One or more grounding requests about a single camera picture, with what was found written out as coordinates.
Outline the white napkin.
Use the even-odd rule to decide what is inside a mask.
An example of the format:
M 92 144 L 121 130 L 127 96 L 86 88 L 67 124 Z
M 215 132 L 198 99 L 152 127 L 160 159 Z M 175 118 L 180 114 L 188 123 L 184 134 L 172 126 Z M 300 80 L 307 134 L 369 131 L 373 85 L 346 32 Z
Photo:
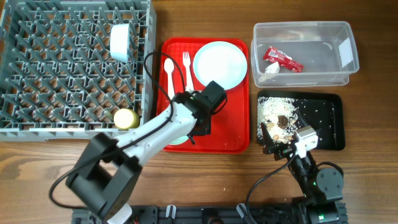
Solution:
M 280 71 L 280 65 L 278 62 L 274 62 L 266 67 L 264 73 L 265 74 L 276 74 Z

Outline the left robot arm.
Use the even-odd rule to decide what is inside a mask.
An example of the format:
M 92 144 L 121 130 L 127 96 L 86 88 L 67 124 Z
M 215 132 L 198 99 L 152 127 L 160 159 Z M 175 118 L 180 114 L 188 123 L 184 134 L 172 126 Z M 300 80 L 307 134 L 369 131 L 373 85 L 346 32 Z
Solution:
M 174 140 L 211 133 L 211 117 L 226 104 L 227 94 L 210 82 L 204 90 L 177 93 L 160 115 L 114 138 L 93 137 L 66 185 L 105 223 L 124 223 L 132 215 L 127 201 L 143 166 Z

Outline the yellow plastic cup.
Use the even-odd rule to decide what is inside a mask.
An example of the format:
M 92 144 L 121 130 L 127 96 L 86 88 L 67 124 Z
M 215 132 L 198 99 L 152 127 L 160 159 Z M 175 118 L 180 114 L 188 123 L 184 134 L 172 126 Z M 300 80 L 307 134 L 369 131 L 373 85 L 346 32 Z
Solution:
M 113 119 L 115 126 L 122 130 L 137 128 L 140 124 L 139 115 L 127 108 L 115 112 Z

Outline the red snack wrapper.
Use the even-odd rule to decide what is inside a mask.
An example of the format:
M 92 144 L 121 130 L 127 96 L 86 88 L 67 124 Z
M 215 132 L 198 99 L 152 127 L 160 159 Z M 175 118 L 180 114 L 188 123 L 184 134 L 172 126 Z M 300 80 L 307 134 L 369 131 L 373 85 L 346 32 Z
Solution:
M 292 57 L 272 46 L 266 50 L 263 59 L 270 63 L 278 62 L 281 67 L 296 73 L 300 73 L 304 69 L 302 64 L 296 62 Z

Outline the light blue small bowl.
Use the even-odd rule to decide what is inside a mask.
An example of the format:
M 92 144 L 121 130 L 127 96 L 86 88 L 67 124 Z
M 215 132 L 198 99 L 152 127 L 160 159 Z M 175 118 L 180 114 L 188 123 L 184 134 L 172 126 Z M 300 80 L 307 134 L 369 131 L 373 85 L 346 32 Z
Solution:
M 117 61 L 127 63 L 129 42 L 129 24 L 112 26 L 109 39 L 111 57 Z

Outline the rice and food scraps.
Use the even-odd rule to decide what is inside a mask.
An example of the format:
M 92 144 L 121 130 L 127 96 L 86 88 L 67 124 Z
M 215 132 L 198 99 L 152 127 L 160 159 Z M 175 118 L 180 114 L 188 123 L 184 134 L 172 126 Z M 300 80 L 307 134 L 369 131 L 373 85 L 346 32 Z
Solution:
M 298 109 L 291 98 L 269 97 L 264 101 L 257 101 L 257 141 L 264 144 L 261 123 L 265 123 L 274 143 L 287 144 L 293 140 L 297 126 Z

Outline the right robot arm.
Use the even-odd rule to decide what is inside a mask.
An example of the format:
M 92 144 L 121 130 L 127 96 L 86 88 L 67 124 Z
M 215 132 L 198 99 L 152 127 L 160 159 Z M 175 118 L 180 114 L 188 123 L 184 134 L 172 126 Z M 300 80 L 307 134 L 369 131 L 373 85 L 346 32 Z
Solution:
M 315 162 L 310 151 L 318 145 L 318 134 L 299 110 L 295 113 L 303 127 L 295 130 L 293 140 L 286 144 L 277 144 L 271 138 L 270 127 L 261 123 L 264 154 L 273 154 L 277 161 L 286 159 L 283 168 L 288 168 L 299 184 L 303 196 L 292 200 L 298 223 L 347 223 L 346 205 L 340 202 L 343 169 L 332 162 Z

